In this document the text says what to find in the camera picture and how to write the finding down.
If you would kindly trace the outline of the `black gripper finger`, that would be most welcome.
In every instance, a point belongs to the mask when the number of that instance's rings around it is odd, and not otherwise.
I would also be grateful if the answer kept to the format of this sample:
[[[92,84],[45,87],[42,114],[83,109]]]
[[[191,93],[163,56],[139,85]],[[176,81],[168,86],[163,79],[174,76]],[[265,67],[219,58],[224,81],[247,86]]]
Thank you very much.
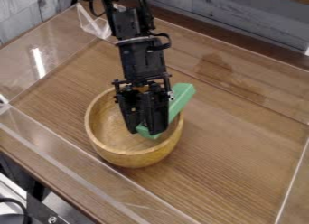
[[[124,119],[125,127],[132,134],[136,134],[136,126],[141,122],[141,100],[136,93],[119,93],[117,103]]]
[[[149,135],[160,134],[167,130],[168,99],[162,92],[147,91],[141,95],[144,123]]]

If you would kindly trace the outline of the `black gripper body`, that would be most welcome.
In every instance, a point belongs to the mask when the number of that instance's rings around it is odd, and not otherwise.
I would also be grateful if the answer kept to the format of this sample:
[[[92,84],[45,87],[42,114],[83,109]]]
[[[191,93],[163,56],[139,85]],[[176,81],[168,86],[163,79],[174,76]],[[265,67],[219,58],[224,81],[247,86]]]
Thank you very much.
[[[148,91],[162,92],[171,96],[170,75],[167,74],[164,49],[170,42],[162,43],[157,35],[143,35],[124,38],[116,42],[123,69],[123,79],[115,79],[115,101],[117,94],[140,94],[139,88],[148,87]]]

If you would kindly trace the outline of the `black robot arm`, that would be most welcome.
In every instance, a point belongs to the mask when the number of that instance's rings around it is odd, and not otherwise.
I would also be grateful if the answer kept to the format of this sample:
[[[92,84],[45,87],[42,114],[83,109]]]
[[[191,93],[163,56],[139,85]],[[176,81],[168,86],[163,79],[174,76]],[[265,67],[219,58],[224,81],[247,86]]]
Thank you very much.
[[[113,80],[115,102],[132,134],[144,125],[151,135],[167,130],[168,100],[172,95],[162,42],[145,0],[101,0],[123,68],[123,80]]]

